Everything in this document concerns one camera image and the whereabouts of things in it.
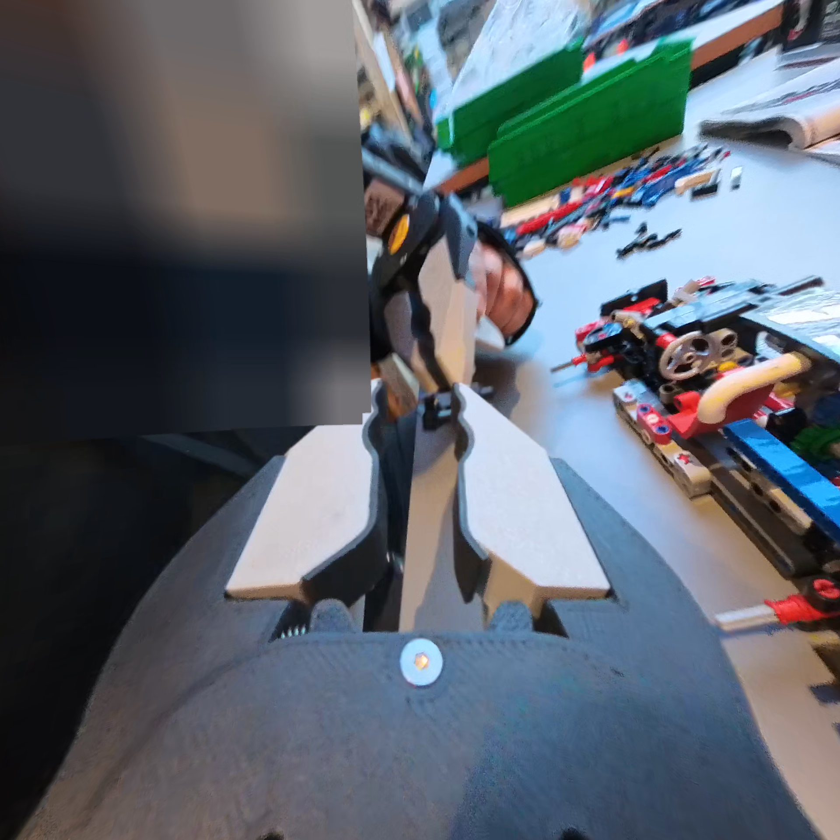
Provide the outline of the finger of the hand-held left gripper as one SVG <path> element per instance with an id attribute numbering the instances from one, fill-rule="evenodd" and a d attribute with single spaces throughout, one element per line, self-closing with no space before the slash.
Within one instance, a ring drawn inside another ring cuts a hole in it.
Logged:
<path id="1" fill-rule="evenodd" d="M 417 291 L 399 291 L 372 303 L 372 360 L 395 357 L 426 394 L 451 392 L 452 381 L 438 362 L 431 313 Z"/>
<path id="2" fill-rule="evenodd" d="M 469 385 L 476 369 L 477 293 L 469 277 L 459 279 L 448 245 L 430 248 L 418 274 L 419 297 L 428 313 L 423 337 L 430 338 L 428 368 L 440 391 Z"/>

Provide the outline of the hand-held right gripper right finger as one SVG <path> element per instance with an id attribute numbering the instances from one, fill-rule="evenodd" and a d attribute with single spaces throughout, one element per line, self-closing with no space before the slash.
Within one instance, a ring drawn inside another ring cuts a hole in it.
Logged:
<path id="1" fill-rule="evenodd" d="M 548 452 L 471 386 L 453 387 L 455 572 L 489 625 L 506 603 L 540 619 L 548 602 L 612 592 Z"/>

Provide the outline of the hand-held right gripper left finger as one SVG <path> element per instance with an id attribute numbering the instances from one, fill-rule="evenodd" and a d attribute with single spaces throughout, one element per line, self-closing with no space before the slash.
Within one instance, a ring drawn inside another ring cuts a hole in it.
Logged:
<path id="1" fill-rule="evenodd" d="M 357 424 L 321 425 L 281 465 L 226 587 L 238 600 L 353 607 L 388 568 L 382 437 L 385 386 Z"/>

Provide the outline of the black brick connector piece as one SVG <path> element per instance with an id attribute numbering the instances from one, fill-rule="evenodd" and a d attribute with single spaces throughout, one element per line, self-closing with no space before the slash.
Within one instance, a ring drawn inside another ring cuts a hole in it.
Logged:
<path id="1" fill-rule="evenodd" d="M 423 398 L 421 412 L 423 430 L 432 433 L 442 427 L 457 424 L 459 413 L 460 400 L 454 386 L 427 394 Z"/>

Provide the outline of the toy brick car model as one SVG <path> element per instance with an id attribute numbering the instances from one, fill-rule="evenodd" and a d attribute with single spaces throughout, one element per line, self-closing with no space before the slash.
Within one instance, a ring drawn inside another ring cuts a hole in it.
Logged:
<path id="1" fill-rule="evenodd" d="M 601 305 L 551 372 L 615 372 L 617 416 L 689 499 L 714 497 L 791 581 L 780 600 L 716 616 L 725 634 L 838 634 L 839 295 L 658 280 Z"/>

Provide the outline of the grey desk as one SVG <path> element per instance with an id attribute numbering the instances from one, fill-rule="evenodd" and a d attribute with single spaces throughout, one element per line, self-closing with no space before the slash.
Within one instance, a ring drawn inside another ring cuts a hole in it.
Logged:
<path id="1" fill-rule="evenodd" d="M 813 274 L 838 288 L 838 166 L 783 149 L 769 135 L 736 143 L 717 196 L 668 197 L 652 230 L 682 227 L 673 245 L 615 259 L 624 225 L 570 252 L 531 262 L 543 301 L 537 336 L 515 353 L 502 407 L 540 443 L 552 445 L 605 503 L 645 538 L 687 587 L 707 619 L 762 606 L 794 592 L 717 499 L 688 500 L 615 414 L 616 374 L 588 379 L 566 358 L 569 331 L 596 304 L 648 280 L 797 280 Z M 833 678 L 817 654 L 838 648 L 828 631 L 754 628 L 722 639 L 758 717 L 773 760 L 821 838 L 838 838 L 838 704 L 817 688 Z"/>

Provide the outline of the person's left hand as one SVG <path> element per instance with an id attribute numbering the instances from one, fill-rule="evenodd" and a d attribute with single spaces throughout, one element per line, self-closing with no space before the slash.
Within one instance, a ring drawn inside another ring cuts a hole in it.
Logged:
<path id="1" fill-rule="evenodd" d="M 487 318 L 507 343 L 518 340 L 537 302 L 522 270 L 495 246 L 477 243 L 469 258 L 476 287 L 477 320 Z"/>

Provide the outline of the green plastic bin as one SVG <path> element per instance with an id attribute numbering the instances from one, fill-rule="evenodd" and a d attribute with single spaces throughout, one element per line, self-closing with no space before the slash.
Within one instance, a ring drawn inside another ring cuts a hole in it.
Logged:
<path id="1" fill-rule="evenodd" d="M 526 203 L 681 134 L 694 40 L 660 40 L 504 123 L 489 146 L 489 184 L 507 206 Z"/>
<path id="2" fill-rule="evenodd" d="M 581 80 L 583 38 L 572 40 L 437 121 L 437 148 L 460 165 L 486 156 L 500 127 Z"/>

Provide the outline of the pile of loose toy bricks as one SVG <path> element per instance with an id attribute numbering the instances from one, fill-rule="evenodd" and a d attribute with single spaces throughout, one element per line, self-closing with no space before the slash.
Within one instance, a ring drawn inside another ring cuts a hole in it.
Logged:
<path id="1" fill-rule="evenodd" d="M 667 197 L 694 201 L 717 194 L 730 161 L 731 151 L 722 145 L 699 143 L 665 154 L 655 146 L 611 174 L 574 180 L 540 212 L 532 207 L 518 220 L 502 218 L 501 237 L 525 259 L 549 248 L 569 250 L 585 235 L 630 223 L 635 212 L 649 211 Z"/>

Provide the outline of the small black brick assembly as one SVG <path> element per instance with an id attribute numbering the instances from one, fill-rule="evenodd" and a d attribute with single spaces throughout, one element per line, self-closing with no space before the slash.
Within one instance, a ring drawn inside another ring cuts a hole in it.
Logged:
<path id="1" fill-rule="evenodd" d="M 663 248 L 669 242 L 678 239 L 682 233 L 683 229 L 678 227 L 666 234 L 659 235 L 649 232 L 648 226 L 641 224 L 637 229 L 636 236 L 627 245 L 616 250 L 616 258 L 623 260 L 636 253 Z"/>

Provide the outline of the person's black clothing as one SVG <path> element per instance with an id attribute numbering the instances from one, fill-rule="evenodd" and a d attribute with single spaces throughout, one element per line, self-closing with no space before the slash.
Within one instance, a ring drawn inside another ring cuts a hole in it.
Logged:
<path id="1" fill-rule="evenodd" d="M 2 447 L 2 838 L 383 838 L 405 783 L 397 729 L 415 709 L 399 642 L 331 627 L 333 601 L 385 576 L 382 457 L 362 570 L 328 552 L 298 573 L 306 637 L 277 634 L 287 591 L 227 596 L 287 464 L 192 529 L 193 459 L 150 437 Z"/>

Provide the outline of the rolled instruction booklet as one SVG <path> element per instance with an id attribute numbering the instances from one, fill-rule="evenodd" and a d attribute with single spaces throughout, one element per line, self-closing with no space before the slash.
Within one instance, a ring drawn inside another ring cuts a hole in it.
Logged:
<path id="1" fill-rule="evenodd" d="M 758 133 L 785 133 L 806 150 L 839 133 L 839 60 L 817 66 L 771 90 L 700 122 L 702 134 L 744 139 Z"/>

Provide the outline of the black toy set box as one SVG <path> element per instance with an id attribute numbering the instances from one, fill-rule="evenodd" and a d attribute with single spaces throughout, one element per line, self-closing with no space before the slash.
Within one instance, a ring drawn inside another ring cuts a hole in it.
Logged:
<path id="1" fill-rule="evenodd" d="M 782 51 L 839 43 L 839 1 L 785 1 L 780 25 Z"/>

